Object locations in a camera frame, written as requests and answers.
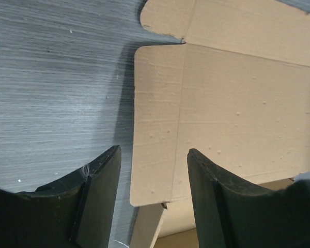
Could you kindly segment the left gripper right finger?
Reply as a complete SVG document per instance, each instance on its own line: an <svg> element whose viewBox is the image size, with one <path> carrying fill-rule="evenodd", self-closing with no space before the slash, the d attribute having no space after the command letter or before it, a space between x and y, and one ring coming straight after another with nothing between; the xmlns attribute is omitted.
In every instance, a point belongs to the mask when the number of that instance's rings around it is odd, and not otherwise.
<svg viewBox="0 0 310 248"><path fill-rule="evenodd" d="M270 190L197 149L187 164L200 247L310 247L310 180Z"/></svg>

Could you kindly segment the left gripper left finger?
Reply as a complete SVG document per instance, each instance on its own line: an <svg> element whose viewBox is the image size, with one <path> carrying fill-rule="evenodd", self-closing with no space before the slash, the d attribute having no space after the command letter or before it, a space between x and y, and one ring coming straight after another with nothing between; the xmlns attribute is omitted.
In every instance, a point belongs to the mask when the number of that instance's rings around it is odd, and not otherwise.
<svg viewBox="0 0 310 248"><path fill-rule="evenodd" d="M120 169L113 146L33 192L0 189L0 247L108 247Z"/></svg>

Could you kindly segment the cardboard box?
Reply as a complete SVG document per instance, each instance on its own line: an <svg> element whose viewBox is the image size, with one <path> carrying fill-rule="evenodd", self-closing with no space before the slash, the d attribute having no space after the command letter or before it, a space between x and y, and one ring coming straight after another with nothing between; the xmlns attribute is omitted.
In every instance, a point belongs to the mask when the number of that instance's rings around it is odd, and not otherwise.
<svg viewBox="0 0 310 248"><path fill-rule="evenodd" d="M307 1L147 1L134 55L130 247L195 246L187 154L256 184L310 171Z"/></svg>

